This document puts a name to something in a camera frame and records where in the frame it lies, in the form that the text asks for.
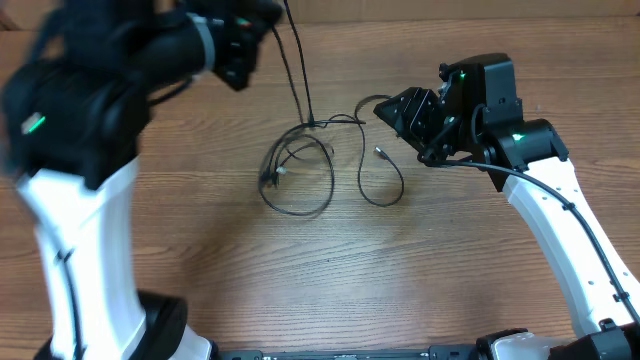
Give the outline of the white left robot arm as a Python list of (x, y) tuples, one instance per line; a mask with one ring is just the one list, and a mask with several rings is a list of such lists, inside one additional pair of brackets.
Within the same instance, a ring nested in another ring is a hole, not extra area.
[(131, 206), (153, 107), (211, 72), (248, 86), (273, 1), (65, 0), (2, 94), (52, 312), (41, 359), (215, 359), (184, 300), (136, 287)]

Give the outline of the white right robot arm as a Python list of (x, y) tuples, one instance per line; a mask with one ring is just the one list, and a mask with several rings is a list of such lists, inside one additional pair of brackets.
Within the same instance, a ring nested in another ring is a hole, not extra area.
[(592, 212), (551, 123), (526, 120), (509, 56), (439, 68), (436, 90), (411, 87), (375, 115), (432, 168), (486, 172), (530, 228), (567, 303), (573, 339), (516, 328), (480, 337), (462, 359), (635, 359), (639, 283)]

